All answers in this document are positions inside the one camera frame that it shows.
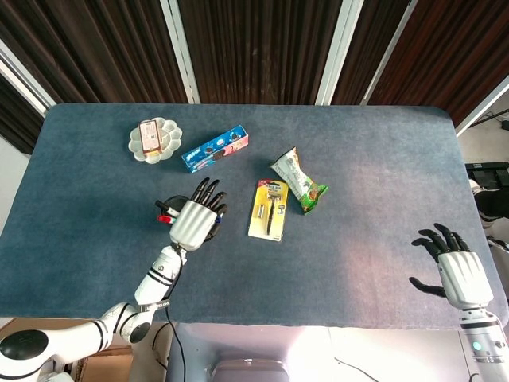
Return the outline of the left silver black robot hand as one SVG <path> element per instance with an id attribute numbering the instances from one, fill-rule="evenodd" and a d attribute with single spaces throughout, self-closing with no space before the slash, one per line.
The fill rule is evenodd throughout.
<path id="1" fill-rule="evenodd" d="M 188 198 L 169 231 L 170 247 L 175 252 L 196 251 L 219 231 L 220 224 L 216 223 L 216 218 L 222 215 L 223 219 L 227 212 L 227 204 L 223 202 L 227 193 L 216 193 L 219 183 L 219 179 L 211 181 L 206 177 Z"/>

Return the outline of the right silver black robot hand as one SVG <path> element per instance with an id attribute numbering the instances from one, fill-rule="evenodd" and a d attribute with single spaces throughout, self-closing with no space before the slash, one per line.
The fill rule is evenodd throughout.
<path id="1" fill-rule="evenodd" d="M 425 294 L 447 299 L 458 310 L 486 308 L 494 295 L 480 257 L 470 250 L 466 241 L 439 223 L 418 233 L 421 236 L 411 244 L 423 246 L 433 258 L 441 285 L 427 285 L 415 277 L 409 278 L 410 283 Z"/>

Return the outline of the black capped white marker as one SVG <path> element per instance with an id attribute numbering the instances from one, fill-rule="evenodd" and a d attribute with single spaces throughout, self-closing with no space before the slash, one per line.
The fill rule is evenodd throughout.
<path id="1" fill-rule="evenodd" d="M 161 210 L 161 214 L 177 217 L 180 212 L 162 201 L 156 201 L 155 205 Z"/>

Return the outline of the markers bundle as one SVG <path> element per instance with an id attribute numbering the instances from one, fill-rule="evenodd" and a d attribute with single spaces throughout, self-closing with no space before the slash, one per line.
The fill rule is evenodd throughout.
<path id="1" fill-rule="evenodd" d="M 182 195 L 175 195 L 168 199 L 166 199 L 165 203 L 176 209 L 181 213 L 181 210 L 183 209 L 185 203 L 188 201 L 188 198 Z"/>

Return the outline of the yellow carded razor package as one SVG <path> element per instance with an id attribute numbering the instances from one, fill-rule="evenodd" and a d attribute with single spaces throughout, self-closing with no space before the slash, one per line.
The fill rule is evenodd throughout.
<path id="1" fill-rule="evenodd" d="M 289 187 L 284 181 L 258 181 L 248 236 L 276 242 L 282 240 L 288 193 Z"/>

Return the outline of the blue Oreo cookie box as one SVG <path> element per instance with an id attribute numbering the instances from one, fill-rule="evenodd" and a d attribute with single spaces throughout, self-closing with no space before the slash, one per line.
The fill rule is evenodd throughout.
<path id="1" fill-rule="evenodd" d="M 241 150 L 248 146 L 248 143 L 248 133 L 242 125 L 237 125 L 209 142 L 182 154 L 181 158 L 187 171 L 195 173 Z"/>

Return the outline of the white flower-shaped palette dish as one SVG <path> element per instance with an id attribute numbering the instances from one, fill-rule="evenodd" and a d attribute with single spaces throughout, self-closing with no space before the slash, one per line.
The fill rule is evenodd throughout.
<path id="1" fill-rule="evenodd" d="M 174 152 L 180 148 L 181 138 L 183 135 L 182 130 L 177 126 L 175 121 L 171 119 L 164 119 L 162 117 L 156 117 L 153 119 L 157 121 L 157 126 L 161 137 L 161 153 L 142 153 L 142 145 L 140 142 L 138 126 L 130 132 L 130 141 L 128 143 L 128 150 L 133 154 L 134 159 L 150 165 L 157 164 L 160 161 L 171 158 Z"/>

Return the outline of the small brown labelled box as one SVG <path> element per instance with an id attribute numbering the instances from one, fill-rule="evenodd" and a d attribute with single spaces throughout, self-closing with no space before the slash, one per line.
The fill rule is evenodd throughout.
<path id="1" fill-rule="evenodd" d="M 141 121 L 138 124 L 138 131 L 143 154 L 156 154 L 162 152 L 161 137 L 156 120 L 151 119 Z"/>

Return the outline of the black equipment case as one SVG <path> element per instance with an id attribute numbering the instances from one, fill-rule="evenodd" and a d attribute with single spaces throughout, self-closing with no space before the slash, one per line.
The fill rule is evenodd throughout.
<path id="1" fill-rule="evenodd" d="M 465 164 L 468 178 L 485 189 L 509 188 L 509 162 Z"/>

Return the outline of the green white snack bag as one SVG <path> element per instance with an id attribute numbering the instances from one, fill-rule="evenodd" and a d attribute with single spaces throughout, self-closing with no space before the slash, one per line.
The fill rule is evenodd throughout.
<path id="1" fill-rule="evenodd" d="M 328 191 L 327 185 L 316 183 L 301 169 L 296 147 L 281 155 L 270 168 L 287 183 L 304 214 L 311 212 Z"/>

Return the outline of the blue velvet table cloth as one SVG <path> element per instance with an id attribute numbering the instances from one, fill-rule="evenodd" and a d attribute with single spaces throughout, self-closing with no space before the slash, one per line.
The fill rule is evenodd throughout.
<path id="1" fill-rule="evenodd" d="M 182 130 L 157 164 L 134 159 L 130 132 L 162 117 Z M 248 146 L 189 173 L 181 155 L 237 125 Z M 257 183 L 297 148 L 327 185 L 304 214 L 289 188 L 280 242 L 248 236 Z M 0 318 L 97 318 L 129 302 L 169 227 L 156 200 L 219 179 L 217 236 L 188 255 L 162 318 L 240 325 L 449 329 L 458 313 L 409 281 L 437 285 L 411 244 L 424 228 L 458 232 L 484 265 L 502 323 L 509 307 L 485 240 L 453 122 L 436 107 L 66 103 L 45 118 L 0 235 Z"/>

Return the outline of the grey robot torso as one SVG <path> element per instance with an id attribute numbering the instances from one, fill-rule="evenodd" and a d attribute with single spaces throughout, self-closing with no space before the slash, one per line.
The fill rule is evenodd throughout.
<path id="1" fill-rule="evenodd" d="M 336 382 L 323 326 L 178 324 L 165 382 Z"/>

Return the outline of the brown cardboard box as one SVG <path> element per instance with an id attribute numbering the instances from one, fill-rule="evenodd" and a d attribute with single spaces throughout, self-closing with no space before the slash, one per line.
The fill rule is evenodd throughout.
<path id="1" fill-rule="evenodd" d="M 73 370 L 75 382 L 129 382 L 133 359 L 130 346 L 114 346 L 80 360 Z"/>

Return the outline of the dark brown pleated screen panel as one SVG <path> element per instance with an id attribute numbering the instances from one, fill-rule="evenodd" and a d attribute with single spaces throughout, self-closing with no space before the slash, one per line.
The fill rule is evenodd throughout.
<path id="1" fill-rule="evenodd" d="M 509 0 L 418 0 L 368 101 L 459 125 L 509 76 Z"/>
<path id="2" fill-rule="evenodd" d="M 366 94 L 409 0 L 364 0 L 333 105 L 358 105 Z"/>
<path id="3" fill-rule="evenodd" d="M 201 103 L 315 103 L 341 5 L 178 0 Z"/>
<path id="4" fill-rule="evenodd" d="M 0 39 L 56 103 L 186 103 L 160 0 L 0 0 Z"/>

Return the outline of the white screen frame post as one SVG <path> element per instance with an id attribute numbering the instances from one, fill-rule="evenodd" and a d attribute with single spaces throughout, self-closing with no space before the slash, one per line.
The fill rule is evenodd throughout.
<path id="1" fill-rule="evenodd" d="M 414 12 L 414 9 L 416 5 L 418 4 L 418 0 L 409 0 L 407 3 L 407 7 L 405 9 L 405 12 L 403 13 L 400 22 L 398 23 L 398 26 L 396 30 L 394 31 L 394 34 L 392 38 L 390 39 L 387 48 L 379 62 L 379 65 L 377 69 L 375 70 L 375 73 L 373 77 L 371 78 L 371 82 L 367 86 L 367 90 L 365 91 L 363 98 L 361 99 L 359 105 L 360 106 L 367 106 L 369 103 L 369 100 L 371 99 L 371 96 L 376 89 L 379 80 L 390 60 L 390 57 L 392 56 L 392 53 L 398 44 L 400 37 L 402 36 L 402 33 L 404 32 L 406 25 L 408 21 L 410 20 L 412 13 Z"/>
<path id="2" fill-rule="evenodd" d="M 471 127 L 508 89 L 509 74 L 455 128 L 456 137 Z"/>
<path id="3" fill-rule="evenodd" d="M 318 88 L 315 104 L 317 106 L 329 105 L 332 99 L 332 82 L 336 77 L 336 63 L 340 55 L 340 44 L 343 34 L 347 28 L 348 16 L 351 12 L 353 0 L 342 0 L 336 26 L 329 46 L 327 59 L 325 61 L 324 71 L 321 76 L 320 86 Z"/>
<path id="4" fill-rule="evenodd" d="M 0 38 L 0 75 L 43 118 L 56 101 Z"/>
<path id="5" fill-rule="evenodd" d="M 159 0 L 159 2 L 188 103 L 199 104 L 200 93 L 192 66 L 188 41 L 185 35 L 178 1 Z"/>

